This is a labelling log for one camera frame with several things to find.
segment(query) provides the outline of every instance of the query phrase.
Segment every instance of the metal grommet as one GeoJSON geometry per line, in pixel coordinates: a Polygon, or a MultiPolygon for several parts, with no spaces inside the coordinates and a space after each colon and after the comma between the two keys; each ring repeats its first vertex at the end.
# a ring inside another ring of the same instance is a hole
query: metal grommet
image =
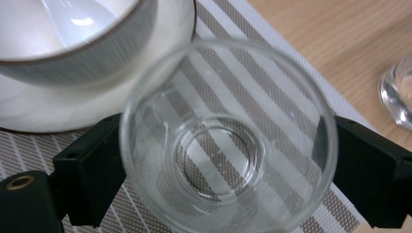
{"type": "Polygon", "coordinates": [[[21,177],[17,177],[7,183],[6,189],[10,191],[18,190],[33,183],[34,180],[36,180],[36,178],[33,175],[24,175],[21,177]]]}

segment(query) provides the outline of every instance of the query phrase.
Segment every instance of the white ceramic bowl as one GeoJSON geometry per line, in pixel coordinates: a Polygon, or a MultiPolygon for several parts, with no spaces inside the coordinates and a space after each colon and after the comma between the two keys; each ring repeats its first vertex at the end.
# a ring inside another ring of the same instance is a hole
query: white ceramic bowl
{"type": "MultiPolygon", "coordinates": [[[[2,1],[0,72],[37,85],[95,84],[115,78],[150,39],[157,1],[129,0],[121,4],[95,1],[118,18],[113,22],[106,20],[100,25],[101,30],[87,38],[79,37],[79,42],[76,42],[77,37],[70,39],[68,36],[79,35],[80,29],[64,28],[67,23],[59,17],[69,14],[70,7],[76,4],[84,8],[84,2],[50,1],[57,2],[56,7],[47,5],[46,0],[2,1]]],[[[104,19],[87,14],[92,13],[85,10],[83,18],[73,17],[73,14],[68,17],[75,24],[101,23],[104,19]]]]}

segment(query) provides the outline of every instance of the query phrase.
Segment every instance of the striped placemat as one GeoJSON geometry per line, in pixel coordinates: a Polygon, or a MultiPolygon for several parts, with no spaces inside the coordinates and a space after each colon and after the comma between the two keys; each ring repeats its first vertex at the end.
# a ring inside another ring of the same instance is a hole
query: striped placemat
{"type": "MultiPolygon", "coordinates": [[[[194,40],[208,38],[248,39],[270,45],[287,53],[299,63],[315,81],[340,115],[369,124],[333,89],[313,67],[301,57],[264,19],[246,2],[238,0],[197,0],[197,24],[194,40]]],[[[1,179],[26,170],[52,172],[52,158],[85,131],[59,134],[30,135],[0,131],[1,179]]],[[[295,232],[351,232],[361,215],[339,189],[332,185],[319,209],[295,232]]],[[[170,232],[139,201],[129,179],[120,188],[100,227],[74,227],[68,217],[63,220],[66,232],[170,232]]]]}

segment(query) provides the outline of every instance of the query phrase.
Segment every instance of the clear glass cup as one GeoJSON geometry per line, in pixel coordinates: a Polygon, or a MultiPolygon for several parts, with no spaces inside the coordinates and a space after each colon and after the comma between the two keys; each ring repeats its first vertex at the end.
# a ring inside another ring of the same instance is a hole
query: clear glass cup
{"type": "Polygon", "coordinates": [[[330,186],[335,127],[311,77],[278,51],[195,42],[136,85],[121,157],[140,200],[173,230],[284,232],[330,186]]]}
{"type": "Polygon", "coordinates": [[[395,122],[412,130],[412,54],[385,72],[379,82],[378,92],[395,122]]]}

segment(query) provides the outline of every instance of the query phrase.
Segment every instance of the table surface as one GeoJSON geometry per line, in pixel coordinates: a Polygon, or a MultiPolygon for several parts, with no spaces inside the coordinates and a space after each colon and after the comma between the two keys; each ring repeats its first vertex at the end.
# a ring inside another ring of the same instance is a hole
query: table surface
{"type": "MultiPolygon", "coordinates": [[[[377,92],[382,74],[412,52],[410,0],[249,0],[249,3],[384,137],[412,151],[377,92]]],[[[411,218],[401,230],[412,232],[411,218]]]]}

